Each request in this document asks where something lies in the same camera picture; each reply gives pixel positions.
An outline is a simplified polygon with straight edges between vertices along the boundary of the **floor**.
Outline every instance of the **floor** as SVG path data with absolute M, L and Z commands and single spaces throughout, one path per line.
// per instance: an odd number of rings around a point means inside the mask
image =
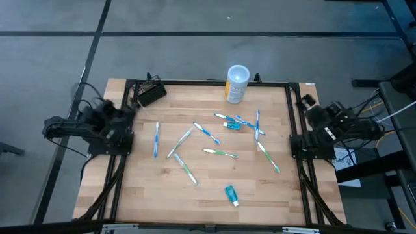
M 389 0 L 403 30 L 416 29 L 403 0 Z M 105 0 L 1 0 L 0 31 L 96 31 Z M 103 31 L 282 31 L 394 32 L 381 3 L 324 0 L 113 0 Z M 88 52 L 91 36 L 4 36 L 0 33 L 0 141 L 24 148 L 23 157 L 0 157 L 0 226 L 29 224 L 39 199 L 54 145 L 41 132 L 51 116 L 67 116 Z M 260 73 L 264 81 L 317 84 L 320 102 L 351 106 L 371 89 L 352 88 L 351 79 L 383 79 L 411 62 L 395 38 L 283 37 L 104 37 L 99 40 L 88 82 L 102 93 L 107 79 L 225 79 L 234 64 Z M 92 97 L 86 89 L 84 98 Z M 380 154 L 397 150 L 389 136 Z M 72 138 L 69 146 L 86 151 Z M 68 151 L 45 218 L 68 221 L 85 159 Z M 411 217 L 402 191 L 399 206 Z M 383 229 L 391 221 L 383 200 L 343 199 L 348 223 Z M 406 231 L 413 231 L 408 225 Z

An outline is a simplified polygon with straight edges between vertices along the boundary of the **small toothpaste tube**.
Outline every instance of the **small toothpaste tube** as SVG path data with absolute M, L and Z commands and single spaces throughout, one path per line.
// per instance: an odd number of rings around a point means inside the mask
M 239 198 L 235 193 L 233 185 L 226 187 L 226 194 L 228 196 L 229 201 L 236 207 L 239 206 Z
M 234 129 L 234 130 L 240 130 L 241 128 L 241 123 L 237 123 L 237 122 L 224 122 L 222 125 L 224 127 L 227 127 L 229 129 Z

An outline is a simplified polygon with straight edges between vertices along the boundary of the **bottle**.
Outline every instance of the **bottle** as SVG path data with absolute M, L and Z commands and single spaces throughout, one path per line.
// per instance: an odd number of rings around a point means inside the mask
M 250 71 L 245 66 L 234 65 L 229 68 L 226 83 L 226 100 L 237 104 L 242 101 L 244 91 L 250 78 Z
M 224 122 L 222 125 L 224 127 L 227 127 L 229 129 L 234 129 L 234 130 L 240 130 L 241 128 L 241 124 L 237 122 Z
M 233 185 L 226 187 L 226 194 L 228 196 L 229 201 L 236 207 L 239 206 L 239 198 L 235 193 Z

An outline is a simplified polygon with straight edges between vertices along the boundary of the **wooden tabletop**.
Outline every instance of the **wooden tabletop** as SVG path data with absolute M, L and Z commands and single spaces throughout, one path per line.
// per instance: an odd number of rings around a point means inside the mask
M 119 106 L 125 79 L 109 79 L 104 98 Z M 300 83 L 301 94 L 317 99 L 313 83 Z M 139 111 L 133 126 L 135 141 L 127 158 L 123 177 L 117 221 L 164 222 L 188 224 L 267 224 L 304 225 L 304 209 L 296 161 L 291 157 L 289 134 L 291 126 L 284 88 L 248 87 L 238 105 L 224 99 L 223 86 L 166 85 L 168 94 Z M 242 126 L 230 130 L 214 112 L 228 116 L 241 115 L 254 123 L 260 110 L 259 141 L 269 152 L 281 173 L 256 146 L 254 130 Z M 153 158 L 155 123 L 160 121 L 159 157 Z M 200 186 L 195 187 L 176 160 L 166 160 L 169 151 L 196 121 L 214 137 L 193 130 L 190 138 L 176 151 L 188 165 Z M 214 155 L 203 148 L 237 153 L 238 159 Z M 109 156 L 98 156 L 87 165 L 73 217 L 84 214 L 103 188 Z M 331 165 L 315 160 L 320 195 L 341 221 L 345 214 L 335 172 Z M 224 189 L 233 185 L 240 205 L 232 206 Z M 109 217 L 112 194 L 107 201 L 105 217 Z M 313 221 L 316 212 L 309 195 Z

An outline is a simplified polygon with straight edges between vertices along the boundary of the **yellow label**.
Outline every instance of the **yellow label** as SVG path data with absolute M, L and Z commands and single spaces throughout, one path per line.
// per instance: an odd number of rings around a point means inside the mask
M 228 99 L 228 94 L 229 94 L 229 81 L 227 81 L 226 83 L 226 99 Z

